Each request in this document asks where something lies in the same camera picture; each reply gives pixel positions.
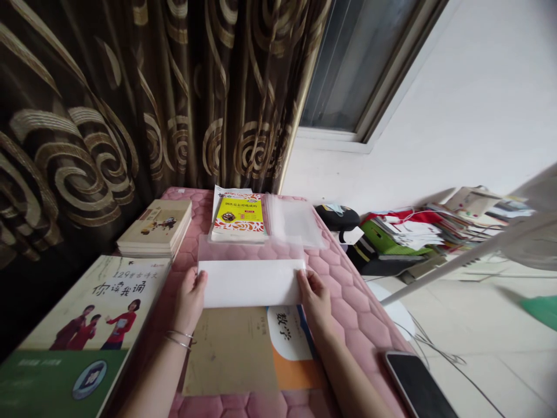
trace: floor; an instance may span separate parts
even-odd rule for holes
[[[390,292],[405,286],[396,278],[375,283]],[[467,362],[461,370],[506,418],[546,418],[557,417],[557,332],[517,301],[554,295],[557,279],[498,277],[480,283],[438,280],[401,302],[440,349]],[[423,349],[460,418],[500,418],[452,365],[429,347]]]

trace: bed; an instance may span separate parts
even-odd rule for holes
[[[301,197],[282,196],[283,199],[303,200]],[[162,199],[191,199],[192,220],[179,254],[161,292],[151,319],[134,348],[116,388],[108,416],[122,405],[148,364],[160,343],[173,314],[175,294],[185,271],[197,263],[198,236],[207,234],[211,226],[213,191],[200,189],[169,188]],[[413,352],[378,300],[366,286],[339,244],[315,213],[321,228],[325,249],[306,250],[306,263],[325,281],[331,292],[332,315],[339,335],[346,342],[357,363],[370,379],[381,397],[394,411],[404,417],[402,403],[390,383],[378,353],[389,350]],[[276,396],[258,397],[255,393],[221,395],[217,397],[190,397],[176,389],[170,417],[207,418],[327,418],[339,416],[330,391],[300,390],[278,392]]]

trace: white wall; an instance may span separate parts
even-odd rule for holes
[[[295,144],[282,194],[360,213],[557,162],[557,2],[462,0],[370,154]]]

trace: bracelet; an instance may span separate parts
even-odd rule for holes
[[[181,343],[180,341],[178,341],[178,340],[175,340],[174,338],[172,338],[172,337],[169,337],[169,336],[164,336],[164,337],[165,337],[165,338],[166,338],[167,340],[169,340],[169,341],[172,341],[173,343],[177,343],[177,344],[181,345],[182,347],[184,347],[185,349],[187,349],[187,350],[191,351],[191,348],[190,348],[190,347],[188,347],[188,346],[187,346],[186,344],[184,344],[184,343]]]
[[[181,333],[180,331],[174,331],[174,330],[168,330],[167,331],[167,334],[171,334],[171,333],[176,333],[176,334],[180,334],[181,336],[188,337],[191,340],[192,345],[197,344],[197,340],[194,337],[192,337],[191,335]]]

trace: smartphone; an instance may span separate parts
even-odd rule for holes
[[[387,351],[384,360],[413,418],[458,418],[424,362],[416,354]]]

